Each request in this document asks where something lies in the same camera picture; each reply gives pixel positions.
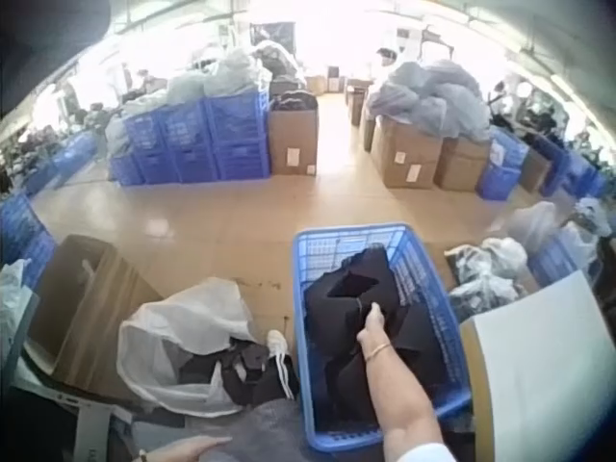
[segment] tan floor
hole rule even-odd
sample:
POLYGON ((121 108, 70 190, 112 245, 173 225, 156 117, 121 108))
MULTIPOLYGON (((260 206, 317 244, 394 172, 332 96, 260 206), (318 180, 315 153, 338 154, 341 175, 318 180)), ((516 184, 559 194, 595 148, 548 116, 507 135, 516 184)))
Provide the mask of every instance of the tan floor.
POLYGON ((123 189, 103 181, 104 163, 43 191, 35 209, 58 241, 85 234, 116 244, 162 294, 209 275, 235 279, 262 330, 293 338, 291 241, 316 226, 404 221, 427 242, 479 235, 507 203, 473 193, 386 189, 357 142, 341 95, 321 98, 317 177, 123 189))

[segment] person's left hand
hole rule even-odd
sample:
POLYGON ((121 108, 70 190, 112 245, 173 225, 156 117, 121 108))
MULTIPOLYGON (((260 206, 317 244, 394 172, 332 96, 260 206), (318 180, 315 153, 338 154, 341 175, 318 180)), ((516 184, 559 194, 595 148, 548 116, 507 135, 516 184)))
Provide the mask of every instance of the person's left hand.
POLYGON ((214 446, 231 441, 231 438, 213 438, 211 436, 194 436, 178 440, 163 448, 147 454, 147 462, 197 462, 199 456, 214 446))

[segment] gold bracelet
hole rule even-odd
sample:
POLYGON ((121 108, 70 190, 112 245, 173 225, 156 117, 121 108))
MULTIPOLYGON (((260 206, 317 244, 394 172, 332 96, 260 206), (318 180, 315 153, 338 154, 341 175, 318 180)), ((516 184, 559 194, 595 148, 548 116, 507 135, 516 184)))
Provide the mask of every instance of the gold bracelet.
POLYGON ((366 356, 366 364, 368 364, 368 362, 373 359, 374 356, 380 353, 383 349, 385 349, 386 347, 390 347, 391 345, 392 344, 388 342, 387 344, 381 344, 375 349, 373 349, 372 352, 368 356, 366 356))

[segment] white sleeve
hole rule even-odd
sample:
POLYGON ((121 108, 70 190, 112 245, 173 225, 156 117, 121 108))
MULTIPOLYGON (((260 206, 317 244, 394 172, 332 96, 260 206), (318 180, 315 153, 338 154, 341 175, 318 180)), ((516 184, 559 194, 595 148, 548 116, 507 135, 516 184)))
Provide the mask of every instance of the white sleeve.
POLYGON ((428 443, 412 448, 398 459, 398 462, 455 462, 455 458, 447 446, 440 443, 428 443))

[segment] sneaker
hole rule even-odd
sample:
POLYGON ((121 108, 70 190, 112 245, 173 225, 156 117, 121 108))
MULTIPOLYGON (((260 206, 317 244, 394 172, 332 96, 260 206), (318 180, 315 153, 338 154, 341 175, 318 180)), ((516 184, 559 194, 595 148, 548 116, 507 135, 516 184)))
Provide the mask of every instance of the sneaker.
POLYGON ((269 349, 269 357, 282 356, 283 358, 289 354, 287 340, 279 330, 271 330, 268 332, 267 346, 269 349))

